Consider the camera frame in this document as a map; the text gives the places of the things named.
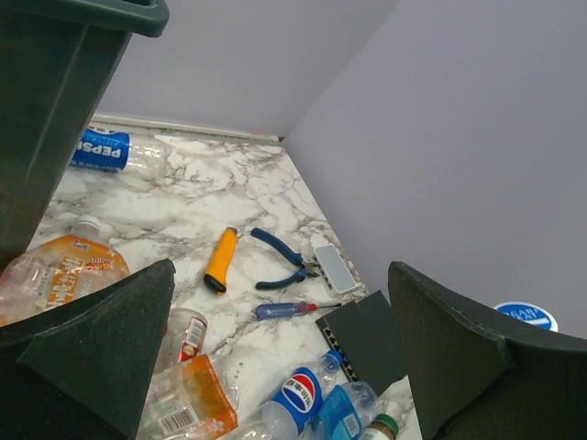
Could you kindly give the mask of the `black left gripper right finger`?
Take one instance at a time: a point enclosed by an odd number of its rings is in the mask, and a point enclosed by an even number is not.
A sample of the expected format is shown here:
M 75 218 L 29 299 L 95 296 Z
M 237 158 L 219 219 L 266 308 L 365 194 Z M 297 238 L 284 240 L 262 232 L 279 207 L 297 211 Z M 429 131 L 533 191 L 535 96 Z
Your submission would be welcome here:
M 394 261 L 391 306 L 425 439 L 583 439 L 586 342 Z

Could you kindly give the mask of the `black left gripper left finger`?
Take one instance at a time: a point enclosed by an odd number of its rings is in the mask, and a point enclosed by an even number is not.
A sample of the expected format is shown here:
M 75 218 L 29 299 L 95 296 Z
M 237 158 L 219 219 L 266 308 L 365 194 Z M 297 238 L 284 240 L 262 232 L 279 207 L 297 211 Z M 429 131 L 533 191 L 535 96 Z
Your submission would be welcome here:
M 4 439 L 133 439 L 168 320 L 169 259 L 1 329 Z

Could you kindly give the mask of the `large clear plastic bottle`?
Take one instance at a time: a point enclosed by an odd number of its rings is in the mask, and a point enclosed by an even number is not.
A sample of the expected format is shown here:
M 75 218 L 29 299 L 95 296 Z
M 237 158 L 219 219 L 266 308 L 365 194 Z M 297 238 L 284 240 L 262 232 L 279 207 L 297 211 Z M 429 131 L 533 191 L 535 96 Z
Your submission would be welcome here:
M 546 309 L 533 303 L 502 302 L 495 305 L 493 309 L 529 325 L 534 325 L 552 332 L 559 331 L 559 325 L 554 316 Z

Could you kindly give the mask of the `orange label crushed bottle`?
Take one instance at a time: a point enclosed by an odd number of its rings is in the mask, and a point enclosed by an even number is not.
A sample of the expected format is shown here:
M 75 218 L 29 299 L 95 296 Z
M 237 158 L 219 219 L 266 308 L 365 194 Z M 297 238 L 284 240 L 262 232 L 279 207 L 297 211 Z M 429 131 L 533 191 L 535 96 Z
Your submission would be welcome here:
M 217 439 L 238 427 L 239 393 L 221 356 L 201 355 L 152 376 L 138 439 Z

